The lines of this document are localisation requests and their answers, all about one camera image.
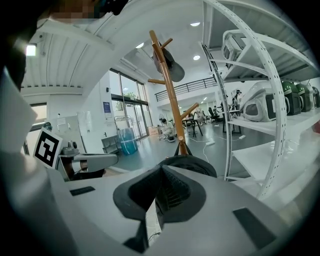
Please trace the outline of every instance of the table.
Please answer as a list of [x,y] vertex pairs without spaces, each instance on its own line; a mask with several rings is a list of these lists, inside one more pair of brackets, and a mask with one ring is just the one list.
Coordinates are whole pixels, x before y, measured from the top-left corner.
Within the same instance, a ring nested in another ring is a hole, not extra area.
[[193,119],[193,118],[182,120],[182,122],[185,122],[185,126],[186,126],[186,127],[188,127],[188,126],[187,126],[187,122],[189,122],[189,121],[191,122],[191,127],[192,127],[192,130],[193,130],[193,137],[197,137],[197,136],[196,136],[196,130],[195,130],[196,124],[197,124],[197,126],[199,127],[201,136],[203,136],[198,120]]
[[[236,112],[240,112],[240,110],[230,110],[229,111],[229,114],[230,114],[230,118],[231,118],[231,114],[232,113],[236,113]],[[226,119],[225,119],[225,113],[222,113],[222,115],[223,115],[223,127],[222,127],[222,132],[223,133],[226,133],[227,131],[225,130],[226,129]],[[238,126],[239,127],[239,131],[235,131],[236,129],[235,129],[235,125],[233,124],[232,125],[232,133],[233,134],[242,134],[242,132],[241,132],[241,127],[240,126]]]

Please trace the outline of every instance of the black baseball cap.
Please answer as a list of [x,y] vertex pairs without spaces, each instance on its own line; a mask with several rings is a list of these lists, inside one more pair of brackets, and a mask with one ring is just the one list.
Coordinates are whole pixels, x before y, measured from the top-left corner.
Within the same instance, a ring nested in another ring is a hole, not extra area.
[[112,13],[113,15],[119,15],[128,0],[100,0],[94,7],[93,18],[100,19],[106,15],[106,13]]
[[[180,82],[185,77],[185,70],[177,62],[175,62],[174,57],[171,55],[171,53],[168,50],[166,50],[164,48],[164,49],[162,49],[162,52],[163,52],[165,62],[168,66],[172,81],[173,82]],[[162,73],[161,67],[160,67],[160,62],[159,62],[157,55],[154,51],[153,51],[153,60],[154,60],[156,70],[159,73]]]

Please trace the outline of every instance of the person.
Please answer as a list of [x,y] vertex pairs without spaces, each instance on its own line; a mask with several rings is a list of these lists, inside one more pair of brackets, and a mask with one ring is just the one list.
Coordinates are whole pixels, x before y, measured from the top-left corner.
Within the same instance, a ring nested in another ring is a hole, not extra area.
[[236,90],[236,95],[234,96],[234,101],[233,101],[235,110],[239,110],[240,109],[240,103],[241,103],[241,99],[242,99],[242,95],[241,94],[242,94],[242,92],[239,89]]
[[171,122],[168,122],[165,118],[162,119],[162,134],[164,136],[172,136],[174,134],[174,126]]
[[200,123],[200,126],[204,124],[204,114],[200,107],[197,107],[195,110],[196,120]]
[[204,110],[202,110],[202,114],[203,114],[203,122],[207,124],[208,116],[206,115]]
[[8,11],[0,16],[1,24],[5,24],[1,31],[4,42],[1,71],[6,66],[20,91],[26,71],[25,49],[46,19],[68,24],[87,24],[102,18],[106,13],[120,14],[127,2],[128,0],[7,1],[5,9]]
[[209,111],[209,114],[211,115],[211,117],[214,117],[214,112],[212,111],[211,107],[208,108],[208,111]]
[[217,106],[216,106],[216,105],[213,107],[213,115],[214,115],[214,116],[218,116]]

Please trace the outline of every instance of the white wall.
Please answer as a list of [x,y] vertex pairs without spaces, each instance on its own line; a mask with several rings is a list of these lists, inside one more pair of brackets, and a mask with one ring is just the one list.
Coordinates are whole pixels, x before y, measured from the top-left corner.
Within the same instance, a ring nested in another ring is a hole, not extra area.
[[156,86],[154,86],[154,84],[149,83],[149,82],[145,83],[145,85],[144,85],[145,93],[146,93],[147,100],[148,100],[152,124],[155,127],[158,125],[161,125],[159,122],[159,115],[162,114],[162,110],[160,108],[158,108],[158,102],[157,102],[157,98],[155,96],[155,93],[156,93],[155,87]]
[[[231,92],[234,90],[241,90],[243,94],[245,94],[257,81],[246,81],[244,83],[242,82],[230,82],[230,83],[225,83],[224,84],[224,88],[229,96],[229,100],[231,101]],[[192,92],[187,92],[187,93],[183,93],[183,94],[179,94],[176,96],[178,102],[179,101],[183,101],[186,99],[190,99],[193,97],[197,97],[197,96],[205,96],[207,94],[212,94],[215,93],[215,95],[218,95],[218,92],[220,91],[219,86],[213,86],[213,87],[209,87],[209,88],[203,88],[203,89],[199,89],[199,90],[194,90]],[[207,101],[213,101],[213,98],[208,98]],[[168,98],[160,100],[157,102],[157,100],[155,99],[156,105],[158,107],[164,106],[164,105],[168,105],[170,103],[170,100]],[[217,99],[217,104],[220,105],[221,100]]]
[[320,91],[320,77],[313,78],[309,81],[309,84],[313,87],[316,87]]
[[204,66],[194,67],[185,70],[184,78],[180,82],[174,82],[173,86],[180,86],[186,83],[194,82],[201,79],[207,79],[212,77],[210,73],[209,64],[207,65],[208,68],[204,68]]
[[30,96],[23,96],[23,99],[28,104],[38,104],[38,103],[47,103],[50,98],[49,94],[45,95],[30,95]]
[[[180,114],[182,114],[184,111],[187,111],[189,107],[191,107],[191,106],[182,107],[182,108],[180,109]],[[205,113],[207,116],[209,115],[207,103],[199,104],[199,108],[201,108],[201,110],[203,110],[204,113]]]
[[[81,106],[81,111],[90,111],[92,119],[92,132],[82,134],[83,144],[88,153],[104,153],[102,139],[117,135],[114,112],[111,99],[109,72],[107,72]],[[111,118],[106,119],[103,102],[110,103]]]
[[161,113],[163,114],[166,120],[174,119],[174,114],[172,113],[172,110],[161,109]]
[[46,118],[54,119],[76,116],[85,99],[82,95],[51,94],[46,102]]

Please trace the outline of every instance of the cable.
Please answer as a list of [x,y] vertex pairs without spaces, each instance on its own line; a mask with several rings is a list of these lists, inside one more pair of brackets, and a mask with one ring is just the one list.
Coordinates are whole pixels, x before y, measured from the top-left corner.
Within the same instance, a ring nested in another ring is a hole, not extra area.
[[[220,139],[223,139],[223,140],[227,141],[226,138],[222,138],[222,137],[219,137],[219,136],[213,136],[213,137],[210,137],[209,139],[213,139],[213,138],[220,138]],[[197,140],[195,140],[195,139],[193,139],[193,138],[189,138],[189,139],[192,140],[192,141],[195,141],[195,142],[211,142],[210,140],[197,141]],[[206,155],[206,153],[205,153],[205,148],[206,148],[206,146],[207,146],[207,144],[204,146],[204,148],[203,148],[202,151],[203,151],[203,154],[204,154],[204,156],[205,156],[206,161],[209,163],[208,157],[207,157],[207,155]]]
[[152,234],[152,235],[149,237],[148,242],[150,241],[150,239],[151,239],[153,236],[155,236],[155,235],[160,235],[160,234],[161,234],[161,232],[158,232],[158,233]]
[[295,143],[295,144],[297,144],[297,145],[300,145],[299,143],[297,143],[297,142],[295,142],[295,141],[293,141],[293,140],[291,140],[291,139],[289,139],[288,141],[289,141],[289,142],[292,142],[292,143]]
[[205,154],[205,148],[206,148],[206,146],[207,146],[207,144],[204,145],[203,154],[204,154],[204,156],[205,156],[206,161],[209,163],[208,157],[207,157],[207,155]]

